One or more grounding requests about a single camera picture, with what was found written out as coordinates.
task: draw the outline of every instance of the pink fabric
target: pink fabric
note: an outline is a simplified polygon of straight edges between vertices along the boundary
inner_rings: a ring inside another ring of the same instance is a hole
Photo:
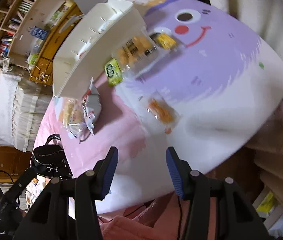
[[[215,200],[211,198],[208,240],[215,238],[215,203]],[[183,213],[181,237],[187,219],[189,201],[181,200],[180,204]],[[169,194],[154,200],[148,208],[132,220],[123,216],[116,216],[111,222],[101,224],[100,228],[104,240],[175,240],[178,235],[179,218],[178,197],[175,194]]]
[[[59,133],[62,145],[75,177],[92,169],[96,162],[104,159],[111,146],[119,152],[119,162],[135,157],[145,147],[145,135],[135,113],[108,86],[103,74],[95,85],[100,93],[101,115],[96,123],[95,135],[79,144],[70,139],[62,123],[56,120],[54,99],[51,100],[40,125],[35,147],[44,145],[49,135]]]

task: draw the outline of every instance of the silver buckle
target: silver buckle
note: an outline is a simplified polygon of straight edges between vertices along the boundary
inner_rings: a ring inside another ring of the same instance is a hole
[[[46,168],[46,170],[48,171],[48,172],[50,172],[50,171],[55,171],[55,172],[59,172],[59,168],[57,167],[57,168],[51,168],[51,167],[47,167]]]

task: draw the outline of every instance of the white storage box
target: white storage box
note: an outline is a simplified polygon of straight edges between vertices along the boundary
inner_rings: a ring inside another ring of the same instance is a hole
[[[80,99],[90,78],[104,71],[112,50],[146,26],[132,2],[107,1],[96,4],[58,50],[53,61],[54,96]]]

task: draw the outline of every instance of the black backpack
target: black backpack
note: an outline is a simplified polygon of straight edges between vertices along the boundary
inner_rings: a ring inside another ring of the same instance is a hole
[[[40,176],[49,179],[53,177],[69,179],[73,175],[64,150],[57,144],[48,144],[53,139],[61,140],[59,134],[52,134],[48,137],[45,145],[33,150],[30,167]]]

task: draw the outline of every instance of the screw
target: screw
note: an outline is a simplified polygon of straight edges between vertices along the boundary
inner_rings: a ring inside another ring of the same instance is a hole
[[[190,175],[191,176],[193,176],[193,177],[198,177],[199,176],[199,171],[197,171],[197,170],[192,170],[191,172],[190,172]]]
[[[51,179],[52,184],[57,184],[58,182],[59,182],[59,179],[56,177]]]
[[[93,170],[88,170],[85,172],[86,176],[91,177],[95,175],[95,172]]]
[[[225,182],[227,182],[228,184],[233,184],[234,180],[231,177],[227,177],[225,178]]]

